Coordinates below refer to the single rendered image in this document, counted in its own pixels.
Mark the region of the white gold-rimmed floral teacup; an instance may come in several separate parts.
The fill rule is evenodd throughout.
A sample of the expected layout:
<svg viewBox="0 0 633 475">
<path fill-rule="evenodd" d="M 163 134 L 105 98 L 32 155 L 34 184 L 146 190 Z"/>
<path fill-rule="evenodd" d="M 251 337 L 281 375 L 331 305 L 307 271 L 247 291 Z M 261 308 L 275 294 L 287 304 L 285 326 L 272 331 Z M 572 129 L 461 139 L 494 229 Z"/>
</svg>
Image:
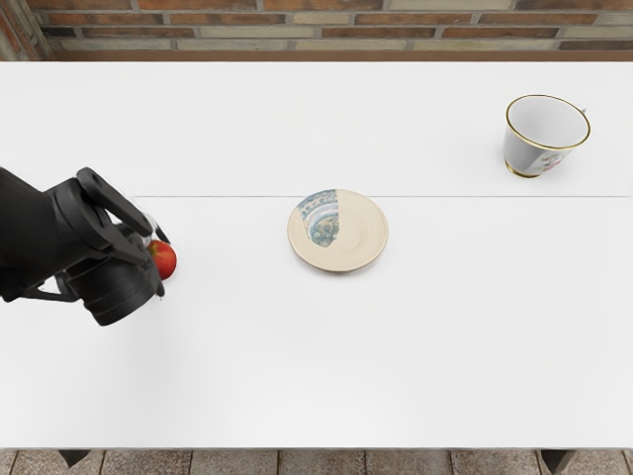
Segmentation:
<svg viewBox="0 0 633 475">
<path fill-rule="evenodd" d="M 505 110 L 503 157 L 508 170 L 539 177 L 585 143 L 591 125 L 584 109 L 551 95 L 514 99 Z"/>
</svg>

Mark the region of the red apple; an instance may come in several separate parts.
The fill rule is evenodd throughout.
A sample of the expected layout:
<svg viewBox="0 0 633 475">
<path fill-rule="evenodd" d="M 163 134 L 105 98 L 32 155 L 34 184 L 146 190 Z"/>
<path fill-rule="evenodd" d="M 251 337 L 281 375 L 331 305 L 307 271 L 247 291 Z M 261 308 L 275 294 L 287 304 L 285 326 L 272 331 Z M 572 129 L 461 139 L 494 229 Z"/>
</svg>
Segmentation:
<svg viewBox="0 0 633 475">
<path fill-rule="evenodd" d="M 177 255 L 173 247 L 162 240 L 153 239 L 147 245 L 161 280 L 172 276 L 177 266 Z"/>
</svg>

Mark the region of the cream plate with blue pattern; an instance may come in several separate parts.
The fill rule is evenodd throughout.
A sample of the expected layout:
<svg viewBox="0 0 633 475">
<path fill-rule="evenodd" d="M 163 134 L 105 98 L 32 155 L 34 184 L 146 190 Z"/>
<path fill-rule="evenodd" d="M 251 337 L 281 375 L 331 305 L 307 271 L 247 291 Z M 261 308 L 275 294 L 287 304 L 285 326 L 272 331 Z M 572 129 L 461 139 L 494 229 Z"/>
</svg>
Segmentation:
<svg viewBox="0 0 633 475">
<path fill-rule="evenodd" d="M 350 272 L 380 256 L 389 225 L 370 198 L 350 190 L 327 189 L 296 205 L 287 235 L 292 250 L 305 263 L 328 272 Z"/>
</svg>

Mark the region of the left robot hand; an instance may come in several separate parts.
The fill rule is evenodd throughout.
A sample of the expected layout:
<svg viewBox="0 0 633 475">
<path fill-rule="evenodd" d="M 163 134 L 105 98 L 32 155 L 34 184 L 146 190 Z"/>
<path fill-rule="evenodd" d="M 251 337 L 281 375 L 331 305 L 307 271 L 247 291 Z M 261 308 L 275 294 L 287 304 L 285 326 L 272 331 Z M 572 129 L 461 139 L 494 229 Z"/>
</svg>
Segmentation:
<svg viewBox="0 0 633 475">
<path fill-rule="evenodd" d="M 145 247 L 148 247 L 152 240 L 159 240 L 167 244 L 171 244 L 170 239 L 167 237 L 166 233 L 162 230 L 157 220 L 149 213 L 144 213 L 143 215 L 149 222 L 152 229 L 152 234 L 149 237 L 142 238 L 143 245 Z"/>
</svg>

